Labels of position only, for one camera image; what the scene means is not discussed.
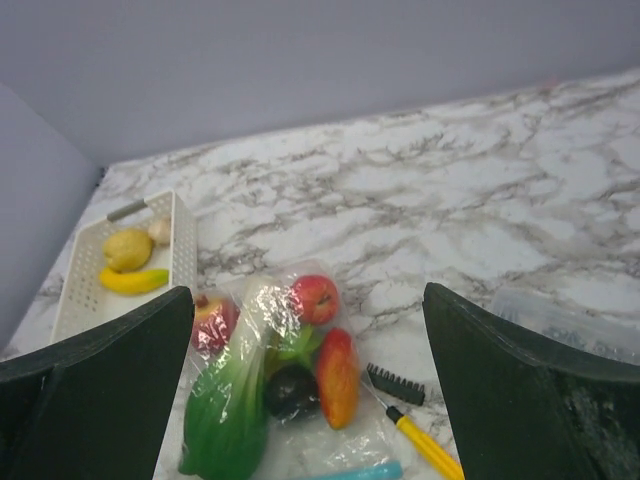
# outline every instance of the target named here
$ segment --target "banana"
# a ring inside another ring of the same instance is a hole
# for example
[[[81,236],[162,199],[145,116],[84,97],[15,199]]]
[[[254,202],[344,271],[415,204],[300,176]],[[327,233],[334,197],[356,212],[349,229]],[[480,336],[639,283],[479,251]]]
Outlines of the banana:
[[[169,282],[169,270],[157,268],[133,273],[117,273],[106,267],[100,272],[100,283],[122,295],[138,295],[160,288]]]

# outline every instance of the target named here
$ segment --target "transparent plastic bag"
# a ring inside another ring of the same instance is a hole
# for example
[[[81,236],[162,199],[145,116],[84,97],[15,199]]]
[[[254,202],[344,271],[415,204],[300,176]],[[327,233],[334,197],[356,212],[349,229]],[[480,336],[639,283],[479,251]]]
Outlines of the transparent plastic bag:
[[[326,268],[298,263],[195,300],[176,478],[401,478]]]

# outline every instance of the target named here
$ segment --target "black vegetable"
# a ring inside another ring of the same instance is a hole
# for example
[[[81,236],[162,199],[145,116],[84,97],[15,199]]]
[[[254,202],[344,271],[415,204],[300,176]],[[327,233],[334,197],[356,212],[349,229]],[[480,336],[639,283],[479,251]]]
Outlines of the black vegetable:
[[[264,403],[269,413],[280,420],[305,417],[320,406],[316,379],[302,365],[282,367],[269,379]]]

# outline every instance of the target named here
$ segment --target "yellow screwdriver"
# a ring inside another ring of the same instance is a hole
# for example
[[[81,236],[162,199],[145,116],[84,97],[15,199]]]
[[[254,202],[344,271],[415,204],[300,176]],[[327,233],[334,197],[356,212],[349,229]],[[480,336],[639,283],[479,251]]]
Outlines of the yellow screwdriver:
[[[373,390],[366,380],[362,384],[384,407],[387,417],[389,417],[396,428],[413,443],[418,452],[447,480],[464,480],[462,467],[451,456],[443,450],[429,435],[420,430],[413,420],[402,414],[393,405],[387,405]]]

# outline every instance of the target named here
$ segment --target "white marble surface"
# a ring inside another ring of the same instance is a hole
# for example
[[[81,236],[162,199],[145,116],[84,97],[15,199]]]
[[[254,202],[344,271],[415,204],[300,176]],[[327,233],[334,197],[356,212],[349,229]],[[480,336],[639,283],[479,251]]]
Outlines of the white marble surface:
[[[427,281],[484,306],[515,285],[640,319],[640,70],[116,165],[80,223],[168,187],[199,219],[201,287],[331,265],[365,355],[427,384],[412,414],[452,452]],[[46,344],[72,241],[5,356]],[[438,478],[393,442],[405,478]]]

